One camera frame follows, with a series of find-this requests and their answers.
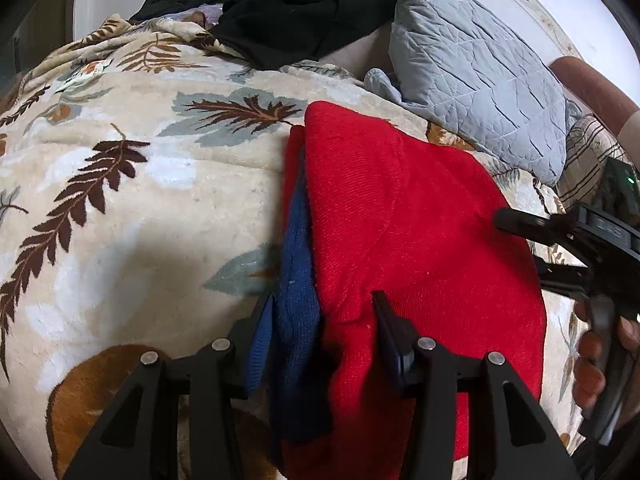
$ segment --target beige blanket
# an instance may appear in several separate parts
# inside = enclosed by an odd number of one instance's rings
[[[222,50],[195,23],[131,27],[111,16],[34,69],[0,117],[0,418],[42,480],[62,478],[144,351],[191,354],[273,282],[283,148],[309,102],[469,151],[516,208],[562,208],[530,174],[472,152],[345,70],[257,72]],[[572,261],[561,248],[532,250]],[[541,404],[574,449],[583,327],[569,300],[545,293],[545,304]],[[244,409],[246,477],[274,478],[260,403]],[[462,470],[460,461],[456,478]]]

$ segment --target folded red garment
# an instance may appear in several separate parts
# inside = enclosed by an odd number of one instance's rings
[[[468,153],[409,137],[387,121],[325,102],[305,114],[306,176],[334,430],[284,445],[290,480],[398,477],[414,404],[400,400],[376,357],[371,291],[451,351],[498,350],[536,398],[545,308],[529,248],[497,231],[506,202]],[[456,458],[467,454],[458,401]]]

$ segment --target blue knit fabric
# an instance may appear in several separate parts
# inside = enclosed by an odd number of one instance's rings
[[[308,442],[332,428],[327,401],[332,365],[319,348],[320,305],[310,244],[311,221],[302,162],[282,247],[269,387],[273,436],[292,444]]]

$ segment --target striped fabric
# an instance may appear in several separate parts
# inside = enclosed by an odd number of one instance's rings
[[[591,203],[608,156],[632,165],[616,137],[596,117],[585,115],[566,137],[566,162],[556,185],[564,208],[578,200]]]

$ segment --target finger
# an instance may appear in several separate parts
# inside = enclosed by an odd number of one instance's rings
[[[575,382],[590,395],[599,396],[604,390],[604,374],[587,359],[579,358],[574,367]]]
[[[602,353],[602,339],[595,332],[585,332],[578,343],[578,354],[585,359],[597,359]]]
[[[622,346],[630,352],[638,352],[640,347],[640,324],[635,321],[629,321],[624,317],[620,318],[618,324],[618,336]]]
[[[580,321],[587,321],[587,307],[583,301],[575,302],[574,312]]]
[[[598,396],[590,394],[589,392],[585,392],[580,384],[574,384],[574,400],[575,403],[582,409],[588,410],[592,408],[596,404],[596,400],[598,400]]]

